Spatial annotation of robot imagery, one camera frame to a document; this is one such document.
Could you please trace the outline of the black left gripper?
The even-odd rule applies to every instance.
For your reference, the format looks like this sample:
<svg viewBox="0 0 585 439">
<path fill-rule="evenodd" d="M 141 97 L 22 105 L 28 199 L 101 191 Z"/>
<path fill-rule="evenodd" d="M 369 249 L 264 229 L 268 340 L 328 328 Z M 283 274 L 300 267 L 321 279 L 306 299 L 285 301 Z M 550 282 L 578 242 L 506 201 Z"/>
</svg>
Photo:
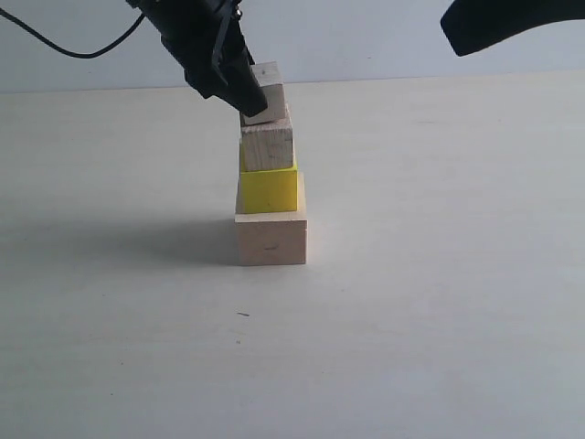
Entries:
<svg viewBox="0 0 585 439">
<path fill-rule="evenodd" d="M 186 82 L 201 96 L 217 96 L 245 116 L 268 109 L 240 30 L 238 1 L 130 1 L 128 5 L 156 28 Z"/>
</svg>

